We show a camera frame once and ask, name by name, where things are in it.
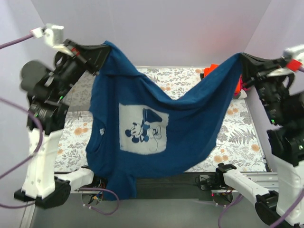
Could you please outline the blue Mickey print t-shirt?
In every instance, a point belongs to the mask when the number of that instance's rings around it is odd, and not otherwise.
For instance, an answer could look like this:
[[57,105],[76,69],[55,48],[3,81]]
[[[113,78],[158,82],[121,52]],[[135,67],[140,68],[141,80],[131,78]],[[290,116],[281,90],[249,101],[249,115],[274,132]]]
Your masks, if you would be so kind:
[[181,174],[205,160],[238,84],[234,54],[177,100],[140,73],[114,44],[95,78],[89,168],[108,180],[107,200],[136,196],[138,178]]

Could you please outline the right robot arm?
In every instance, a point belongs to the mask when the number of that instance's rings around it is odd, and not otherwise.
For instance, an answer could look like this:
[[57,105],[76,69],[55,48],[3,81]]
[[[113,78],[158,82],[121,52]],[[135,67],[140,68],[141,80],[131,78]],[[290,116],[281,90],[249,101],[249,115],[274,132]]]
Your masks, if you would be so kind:
[[241,55],[245,87],[254,86],[271,124],[267,131],[277,166],[278,190],[269,190],[220,164],[215,184],[230,187],[250,201],[259,218],[272,228],[298,228],[304,223],[304,94],[290,94],[295,72],[304,69],[304,52],[287,49],[278,59]]

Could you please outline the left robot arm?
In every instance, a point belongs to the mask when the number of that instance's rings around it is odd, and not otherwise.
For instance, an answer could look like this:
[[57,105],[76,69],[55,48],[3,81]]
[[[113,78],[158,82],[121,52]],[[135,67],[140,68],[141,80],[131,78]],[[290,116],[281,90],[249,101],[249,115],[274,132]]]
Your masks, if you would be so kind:
[[58,49],[54,69],[32,60],[20,72],[21,88],[29,102],[30,160],[25,181],[14,198],[43,209],[63,205],[72,191],[83,186],[96,190],[101,184],[101,178],[89,168],[55,175],[55,160],[69,109],[64,97],[85,72],[97,75],[112,49],[107,44],[84,46],[69,39]]

